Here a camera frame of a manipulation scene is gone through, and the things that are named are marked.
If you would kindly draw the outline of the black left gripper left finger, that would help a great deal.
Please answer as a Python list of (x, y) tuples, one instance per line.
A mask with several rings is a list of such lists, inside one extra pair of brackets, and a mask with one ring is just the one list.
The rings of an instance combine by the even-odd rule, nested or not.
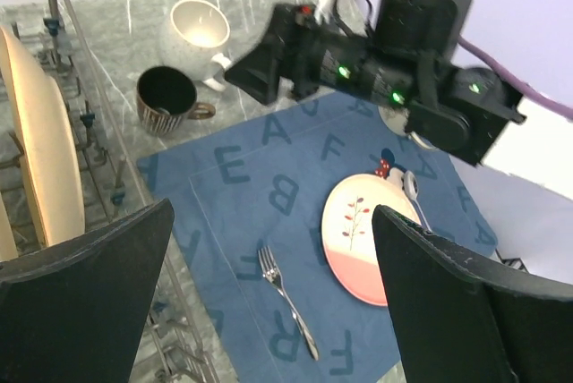
[(175, 212), (159, 200), (1, 265), (3, 382), (126, 382)]

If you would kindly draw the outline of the white strawberry pattern plate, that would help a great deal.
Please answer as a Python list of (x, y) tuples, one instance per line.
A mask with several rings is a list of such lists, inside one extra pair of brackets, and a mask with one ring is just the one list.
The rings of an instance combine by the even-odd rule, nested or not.
[(0, 198), (0, 260), (13, 260), (18, 256), (19, 254), (4, 201)]

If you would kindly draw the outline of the white ceramic mug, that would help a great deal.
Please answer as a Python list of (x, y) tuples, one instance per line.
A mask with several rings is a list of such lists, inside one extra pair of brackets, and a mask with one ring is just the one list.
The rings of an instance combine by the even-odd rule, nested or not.
[(227, 85), (218, 76), (231, 64), (225, 55), (229, 38), (227, 17), (214, 4), (180, 0), (159, 29), (159, 59), (193, 81), (222, 92)]

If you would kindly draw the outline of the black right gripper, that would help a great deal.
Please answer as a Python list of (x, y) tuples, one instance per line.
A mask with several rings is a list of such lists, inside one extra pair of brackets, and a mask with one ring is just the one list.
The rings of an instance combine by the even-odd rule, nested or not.
[(268, 36), (231, 64), (224, 79), (262, 105), (278, 99), (281, 79), (293, 82), (296, 99), (308, 98), (324, 86), (371, 100), (372, 85), (365, 72), (372, 59), (370, 22), (365, 22), (363, 35), (351, 29), (334, 31), (318, 24), (312, 13), (311, 4), (276, 4)]

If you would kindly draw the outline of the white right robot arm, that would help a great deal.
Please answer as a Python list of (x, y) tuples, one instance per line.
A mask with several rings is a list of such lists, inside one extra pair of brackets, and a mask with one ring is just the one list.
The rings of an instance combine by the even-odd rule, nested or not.
[(380, 0), (363, 31), (342, 20), (338, 0), (275, 4), (253, 49), (225, 79), (264, 106), (282, 80), (295, 100), (327, 87), (404, 109), (414, 132), (470, 166), (487, 166), (572, 194), (572, 113), (526, 98), (526, 87), (451, 58), (472, 0)]

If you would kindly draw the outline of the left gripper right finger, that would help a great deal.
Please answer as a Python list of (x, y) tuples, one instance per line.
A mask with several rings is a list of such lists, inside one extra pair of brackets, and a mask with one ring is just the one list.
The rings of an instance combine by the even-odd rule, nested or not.
[(570, 382), (572, 287), (372, 213), (378, 266), (409, 382)]

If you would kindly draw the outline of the beige plate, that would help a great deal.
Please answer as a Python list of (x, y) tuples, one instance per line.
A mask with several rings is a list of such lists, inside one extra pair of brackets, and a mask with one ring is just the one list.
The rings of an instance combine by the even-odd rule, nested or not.
[(85, 233), (78, 157), (56, 80), (11, 31), (1, 29), (1, 74), (23, 148), (22, 179), (40, 243), (53, 246)]

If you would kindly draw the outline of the dark brown metal cup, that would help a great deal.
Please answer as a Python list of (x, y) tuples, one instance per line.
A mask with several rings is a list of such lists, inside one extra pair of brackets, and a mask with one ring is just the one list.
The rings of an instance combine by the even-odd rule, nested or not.
[(210, 119), (216, 108), (198, 100), (197, 89), (183, 72), (165, 65), (144, 71), (136, 83), (137, 113), (153, 136), (176, 130), (185, 120)]

